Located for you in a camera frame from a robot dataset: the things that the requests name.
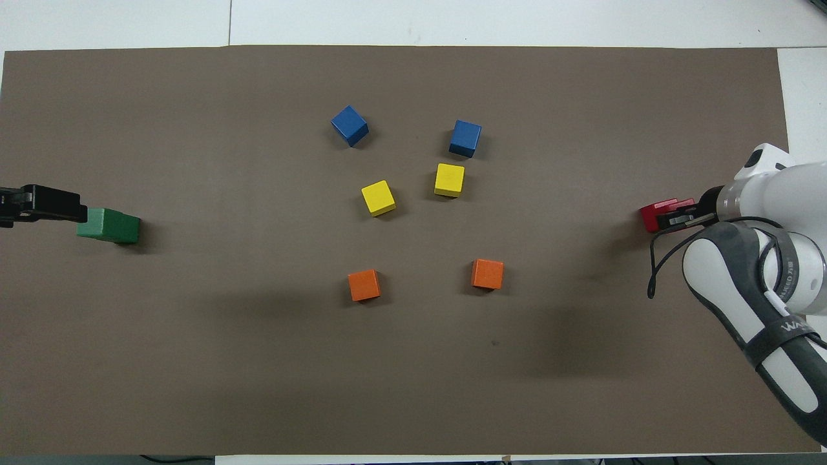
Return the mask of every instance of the black cable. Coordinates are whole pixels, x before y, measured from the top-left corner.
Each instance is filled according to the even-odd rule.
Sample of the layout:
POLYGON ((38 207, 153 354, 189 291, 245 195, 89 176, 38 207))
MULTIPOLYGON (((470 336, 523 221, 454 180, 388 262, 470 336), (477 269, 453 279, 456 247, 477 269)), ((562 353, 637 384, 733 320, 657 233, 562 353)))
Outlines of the black cable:
POLYGON ((149 460, 150 462, 155 463, 186 463, 186 462, 198 462, 201 460, 206 460, 209 462, 214 462, 215 457, 207 457, 207 456, 197 456, 197 457, 186 457, 186 458, 171 458, 170 460, 164 460, 163 458, 154 458, 148 455, 141 455, 141 457, 149 460))
POLYGON ((823 348, 823 349, 827 350, 827 343, 824 341, 824 339, 816 336, 813 333, 807 334, 807 338, 810 341, 812 341, 815 345, 819 346, 820 348, 823 348))
MULTIPOLYGON (((761 218, 761 217, 757 217, 757 216, 742 216, 742 217, 730 218, 730 219, 725 220, 726 223, 735 223, 737 221, 758 221, 760 223, 766 223, 766 224, 769 224, 769 225, 774 226, 776 228, 783 229, 783 226, 781 224, 778 224, 778 223, 772 221, 771 219, 761 218)), ((680 250, 681 247, 685 246, 688 242, 690 242, 692 239, 694 239, 698 234, 702 233, 703 229, 701 229, 698 232, 693 233, 691 236, 689 236, 686 239, 682 240, 678 245, 674 246, 669 252, 667 252, 666 255, 663 256, 663 258, 658 262, 657 265, 655 265, 655 241, 660 236, 662 236, 664 234, 676 233, 676 232, 681 231, 683 229, 694 228, 695 226, 700 226, 700 225, 701 225, 701 223, 692 224, 691 226, 686 226, 685 224, 677 224, 675 226, 671 226, 669 228, 663 229, 662 231, 656 232, 655 235, 652 237, 652 241, 649 242, 649 258, 650 258, 650 262, 652 264, 652 274, 649 276, 649 285, 646 288, 646 296, 649 299, 654 299, 655 298, 655 287, 657 285, 657 273, 661 270, 661 268, 667 262, 669 257, 674 255, 675 252, 680 250)))
POLYGON ((663 258, 658 262, 657 265, 655 265, 655 239, 657 239, 658 235, 652 238, 652 241, 649 243, 649 256, 652 259, 652 274, 649 276, 649 286, 647 286, 646 288, 646 296, 649 299, 655 298, 657 273, 661 270, 663 265, 666 264, 667 260, 669 260, 669 257, 672 256, 675 252, 679 251, 681 247, 685 246, 687 243, 689 243, 692 239, 694 239, 698 234, 701 234, 703 231, 704 230, 701 229, 700 231, 695 232, 691 236, 682 240, 678 245, 674 246, 669 252, 667 252, 667 254, 663 256, 663 258))
POLYGON ((758 263, 756 264, 758 269, 756 272, 758 273, 758 285, 761 287, 761 292, 767 292, 769 289, 767 288, 767 283, 764 282, 764 261, 767 260, 770 251, 778 245, 778 239, 766 231, 762 231, 762 233, 767 234, 770 239, 767 245, 764 246, 764 250, 761 251, 761 255, 758 256, 758 263))

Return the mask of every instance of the yellow cube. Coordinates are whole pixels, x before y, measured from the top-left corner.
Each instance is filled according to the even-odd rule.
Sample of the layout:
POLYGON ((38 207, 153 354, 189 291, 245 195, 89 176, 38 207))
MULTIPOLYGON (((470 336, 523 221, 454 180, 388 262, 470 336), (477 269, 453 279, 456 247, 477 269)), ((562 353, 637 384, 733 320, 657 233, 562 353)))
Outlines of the yellow cube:
POLYGON ((437 183, 433 186, 433 193, 459 197, 462 193, 462 178, 465 177, 465 166, 437 165, 437 183))
POLYGON ((388 181, 381 180, 376 184, 362 188, 362 197, 365 198, 367 209, 371 216, 379 216, 396 208, 394 196, 390 193, 388 181))

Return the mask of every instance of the blue cube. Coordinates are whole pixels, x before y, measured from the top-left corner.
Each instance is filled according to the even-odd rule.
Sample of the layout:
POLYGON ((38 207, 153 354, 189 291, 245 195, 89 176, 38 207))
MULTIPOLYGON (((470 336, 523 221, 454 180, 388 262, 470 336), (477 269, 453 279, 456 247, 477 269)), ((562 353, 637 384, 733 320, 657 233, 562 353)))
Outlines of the blue cube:
POLYGON ((451 145, 448 147, 448 151, 468 158, 473 157, 481 132, 482 126, 458 119, 457 123, 454 124, 454 134, 451 136, 451 145))
POLYGON ((330 123, 336 128, 339 136, 342 136, 342 139, 347 141, 347 145, 351 147, 368 132, 367 121, 350 105, 347 105, 334 119, 330 120, 330 123))

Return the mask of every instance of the white table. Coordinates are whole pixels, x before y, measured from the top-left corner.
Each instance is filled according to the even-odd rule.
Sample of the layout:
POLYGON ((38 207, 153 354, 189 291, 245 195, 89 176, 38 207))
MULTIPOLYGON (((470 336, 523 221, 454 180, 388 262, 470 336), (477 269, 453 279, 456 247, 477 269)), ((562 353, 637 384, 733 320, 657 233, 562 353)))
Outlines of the white table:
MULTIPOLYGON (((779 49, 790 153, 799 161, 827 160, 827 15, 806 0, 0 2, 3 52, 250 44, 774 47, 779 49)), ((827 333, 827 317, 811 321, 827 333)), ((218 462, 247 465, 551 458, 507 456, 509 452, 518 451, 483 456, 370 458, 231 456, 218 462)))

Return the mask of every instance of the black clamp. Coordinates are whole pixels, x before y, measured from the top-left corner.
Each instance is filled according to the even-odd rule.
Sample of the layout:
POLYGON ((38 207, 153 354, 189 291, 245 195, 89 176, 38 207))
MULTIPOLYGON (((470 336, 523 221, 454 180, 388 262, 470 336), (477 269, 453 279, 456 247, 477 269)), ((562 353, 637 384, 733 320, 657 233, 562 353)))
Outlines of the black clamp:
POLYGON ((80 203, 80 194, 44 185, 28 184, 20 189, 0 187, 0 228, 39 219, 86 223, 86 205, 80 203))
POLYGON ((743 348, 743 355, 753 368, 758 368, 771 353, 787 341, 807 334, 815 334, 812 326, 800 316, 789 315, 768 324, 750 339, 743 348))
POLYGON ((713 187, 701 195, 697 204, 685 205, 678 207, 674 211, 662 213, 657 216, 657 227, 660 230, 670 228, 676 224, 683 224, 693 219, 698 219, 707 214, 713 213, 715 216, 701 223, 702 226, 711 226, 718 222, 717 204, 718 194, 724 188, 723 185, 713 187))

